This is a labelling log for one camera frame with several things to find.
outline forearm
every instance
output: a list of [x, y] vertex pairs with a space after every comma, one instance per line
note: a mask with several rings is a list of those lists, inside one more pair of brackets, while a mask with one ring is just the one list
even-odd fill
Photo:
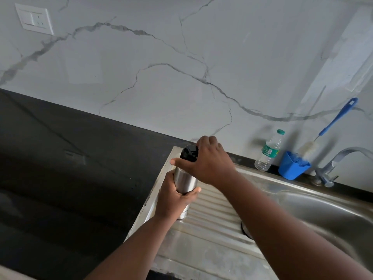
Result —
[[285, 212], [241, 174], [231, 173], [216, 187], [235, 208], [279, 279], [372, 279], [369, 271]]
[[96, 267], [86, 280], [145, 279], [173, 220], [152, 217]]

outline blue container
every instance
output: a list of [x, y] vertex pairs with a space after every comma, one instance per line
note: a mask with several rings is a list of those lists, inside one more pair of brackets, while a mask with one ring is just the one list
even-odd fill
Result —
[[311, 167], [310, 163], [305, 166], [300, 166], [291, 159], [291, 154], [292, 153], [290, 151], [286, 151], [279, 167], [279, 173], [281, 176], [288, 180], [294, 180], [305, 170]]

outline drain hole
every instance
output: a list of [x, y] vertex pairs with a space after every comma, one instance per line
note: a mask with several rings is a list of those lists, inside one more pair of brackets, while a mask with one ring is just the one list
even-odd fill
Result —
[[245, 236], [247, 236], [251, 240], [254, 240], [253, 237], [250, 235], [249, 231], [247, 230], [246, 226], [244, 225], [244, 223], [242, 221], [241, 221], [241, 230], [242, 230], [242, 233], [245, 234]]

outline plastic water bottle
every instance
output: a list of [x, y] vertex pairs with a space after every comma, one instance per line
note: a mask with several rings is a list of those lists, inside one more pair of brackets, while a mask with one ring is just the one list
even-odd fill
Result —
[[266, 142], [263, 146], [261, 153], [262, 155], [255, 161], [255, 167], [260, 171], [268, 171], [272, 165], [273, 160], [280, 151], [281, 140], [285, 132], [282, 129], [278, 129], [273, 137]]

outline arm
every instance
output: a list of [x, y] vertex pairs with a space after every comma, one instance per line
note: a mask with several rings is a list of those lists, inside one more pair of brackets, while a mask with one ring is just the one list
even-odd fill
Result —
[[214, 136], [197, 143], [198, 159], [174, 164], [220, 190], [281, 280], [373, 279], [366, 268], [270, 200], [235, 170]]
[[193, 202], [201, 191], [201, 188], [197, 187], [185, 195], [178, 193], [173, 182], [174, 172], [173, 170], [166, 174], [158, 194], [154, 217], [144, 223], [128, 240], [100, 263], [85, 280], [139, 280], [146, 278], [167, 231], [185, 207]]

